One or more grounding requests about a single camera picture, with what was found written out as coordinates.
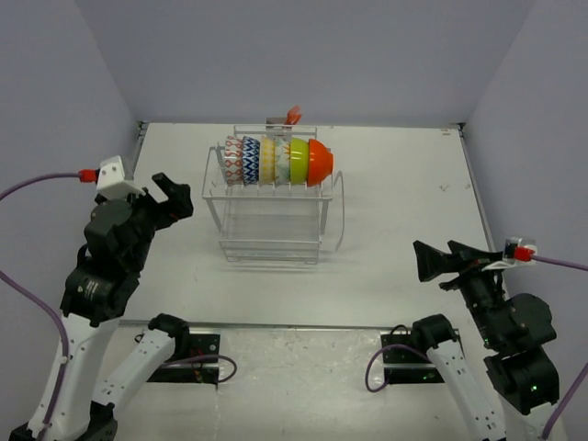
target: red cable plug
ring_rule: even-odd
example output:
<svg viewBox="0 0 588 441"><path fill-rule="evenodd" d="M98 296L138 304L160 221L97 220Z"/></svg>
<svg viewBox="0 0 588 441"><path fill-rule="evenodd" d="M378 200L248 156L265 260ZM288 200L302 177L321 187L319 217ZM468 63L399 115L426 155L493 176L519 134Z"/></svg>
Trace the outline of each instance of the red cable plug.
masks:
<svg viewBox="0 0 588 441"><path fill-rule="evenodd" d="M523 246L517 246L514 249L514 259L520 260L521 262L530 262L533 258L535 251L525 248Z"/></svg>
<svg viewBox="0 0 588 441"><path fill-rule="evenodd" d="M89 168L86 168L77 173L80 176L80 182L98 182L98 172L99 170L90 170Z"/></svg>

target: bowl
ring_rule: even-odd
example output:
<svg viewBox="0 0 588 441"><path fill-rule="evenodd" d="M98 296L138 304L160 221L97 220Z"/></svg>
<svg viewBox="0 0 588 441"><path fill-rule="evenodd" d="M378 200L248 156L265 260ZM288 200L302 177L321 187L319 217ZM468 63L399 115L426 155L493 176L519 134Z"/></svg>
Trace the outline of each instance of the bowl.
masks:
<svg viewBox="0 0 588 441"><path fill-rule="evenodd" d="M246 186L257 184L259 179L259 147L258 140L243 136L243 183Z"/></svg>
<svg viewBox="0 0 588 441"><path fill-rule="evenodd" d="M309 144L298 138L290 141L290 182L304 184L309 175Z"/></svg>
<svg viewBox="0 0 588 441"><path fill-rule="evenodd" d="M276 178L274 161L276 157L276 142L266 136L261 139L259 151L259 185L273 184Z"/></svg>
<svg viewBox="0 0 588 441"><path fill-rule="evenodd" d="M227 136L224 143L224 178L228 186L243 183L243 140Z"/></svg>
<svg viewBox="0 0 588 441"><path fill-rule="evenodd" d="M277 186L290 182L290 144L282 137L276 138L274 176Z"/></svg>
<svg viewBox="0 0 588 441"><path fill-rule="evenodd" d="M316 140L309 141L309 187L318 186L325 177L333 173L333 154Z"/></svg>

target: yellow bowl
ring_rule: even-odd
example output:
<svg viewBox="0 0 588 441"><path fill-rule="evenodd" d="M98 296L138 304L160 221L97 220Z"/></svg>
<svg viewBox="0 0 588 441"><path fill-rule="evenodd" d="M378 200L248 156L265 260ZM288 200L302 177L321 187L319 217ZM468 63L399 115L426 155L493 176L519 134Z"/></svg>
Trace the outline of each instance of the yellow bowl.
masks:
<svg viewBox="0 0 588 441"><path fill-rule="evenodd" d="M304 184L309 175L309 144L292 138L290 141L290 183L295 186Z"/></svg>

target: white wire rack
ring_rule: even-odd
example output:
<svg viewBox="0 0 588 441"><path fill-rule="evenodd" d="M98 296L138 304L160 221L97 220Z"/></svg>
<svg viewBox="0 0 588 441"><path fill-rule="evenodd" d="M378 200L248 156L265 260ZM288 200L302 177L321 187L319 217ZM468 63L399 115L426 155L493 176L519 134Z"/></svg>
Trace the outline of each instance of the white wire rack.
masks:
<svg viewBox="0 0 588 441"><path fill-rule="evenodd" d="M235 125L233 136L260 139L278 136L316 139L316 127ZM210 147L202 198L220 232L220 247L229 261L264 260L317 264L325 234L329 204L341 182L342 228L335 247L345 235L343 173L318 186L228 186L224 173L224 145Z"/></svg>

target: purple cable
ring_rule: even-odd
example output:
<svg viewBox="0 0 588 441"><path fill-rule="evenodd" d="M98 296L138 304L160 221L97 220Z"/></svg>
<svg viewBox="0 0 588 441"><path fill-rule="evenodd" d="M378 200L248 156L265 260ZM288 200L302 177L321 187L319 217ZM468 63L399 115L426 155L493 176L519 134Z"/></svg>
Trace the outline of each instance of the purple cable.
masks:
<svg viewBox="0 0 588 441"><path fill-rule="evenodd" d="M380 354L383 354L386 351L390 351L391 349L403 349L405 351L412 352L413 354L415 354L415 355L419 356L420 358L422 358L424 361L428 361L429 363L431 362L431 360L429 360L429 358L425 354L423 354L422 352L417 351L413 347L410 347L410 346L407 346L407 345L402 345L400 343L397 343L397 344L394 344L394 345L387 345L387 346L382 347L376 354L374 354L371 357L371 359L369 360L369 363L367 363L367 367L366 367L366 378L365 378L365 381L366 381L366 389L369 390L372 393L380 392L386 386L388 386L388 384L390 382L390 377L388 377L388 379L386 381L384 381L384 383L381 386L377 386L375 389L372 389L371 386L369 386L369 371L371 370L372 365L376 361L376 358L378 358Z"/></svg>
<svg viewBox="0 0 588 441"><path fill-rule="evenodd" d="M41 175L41 176L33 177L32 179L28 179L26 181L21 182L20 184L16 184L15 186L12 186L9 189L0 193L0 202L2 202L3 199L7 198L8 196L13 194L15 191L19 190L20 188L24 188L24 187L30 186L32 184L36 184L41 181L47 181L50 179L58 179L58 178L62 178L62 177L75 177L75 178L79 179L80 175L77 173L54 173L54 174L50 174L50 175ZM69 346L69 340L67 337L67 332L65 331L65 327L63 326L62 319L57 314L57 312L55 312L51 308L51 306L49 306L43 300L39 299L32 292L28 291L27 289L25 289L24 287L19 285L15 280L13 280L9 276L7 276L3 271L0 271L0 279L2 279L9 287L13 288L17 292L19 292L20 294L25 296L27 299L29 299L30 301L35 303L37 306L39 306L42 310L44 310L51 317L51 319L55 323L55 326L57 326L57 330L59 331L60 339L62 340L62 356L64 356L66 360L69 359L70 346ZM65 376L65 366L66 366L65 364L61 364L59 366L59 371L57 372L57 378L55 379L55 387L53 388L53 394L51 395L51 398L49 400L49 405L47 406L47 412L45 412L45 417L43 418L43 424L45 424L45 428L43 428L39 432L39 435L37 436L37 439L39 441L42 440L43 437L45 436L45 432L47 432L47 425L50 423L51 418L53 416L53 411L55 410L55 405L57 404L59 392L62 389L63 377Z"/></svg>
<svg viewBox="0 0 588 441"><path fill-rule="evenodd" d="M162 364L162 368L167 368L173 365L180 365L184 363L194 364L194 363L201 363L203 361L210 361L210 360L225 360L232 364L232 372L231 375L225 377L224 379L219 379L219 384L224 383L232 379L235 374L237 373L237 363L235 360L230 358L229 356L222 356L222 355L207 355L207 356L192 356L191 358L185 358L183 360L176 360L176 361L168 361L167 363Z"/></svg>
<svg viewBox="0 0 588 441"><path fill-rule="evenodd" d="M576 380L571 384L570 389L566 392L565 396L561 400L561 403L557 407L555 412L549 417L547 423L545 424L545 429L543 429L543 433L541 434L542 439L549 438L549 434L551 433L551 430L553 429L555 422L558 421L558 418L560 418L564 409L570 403L571 397L573 397L574 393L576 393L576 390L580 388L580 385L586 378L586 375L588 375L588 363L586 363L584 369L582 369L578 377L576 377Z"/></svg>
<svg viewBox="0 0 588 441"><path fill-rule="evenodd" d="M588 266L582 264L576 264L574 262L566 262L565 260L552 259L550 257L543 257L541 255L533 254L531 256L533 260L543 262L545 264L552 264L557 266L565 266L566 268L580 269L581 271L588 271Z"/></svg>

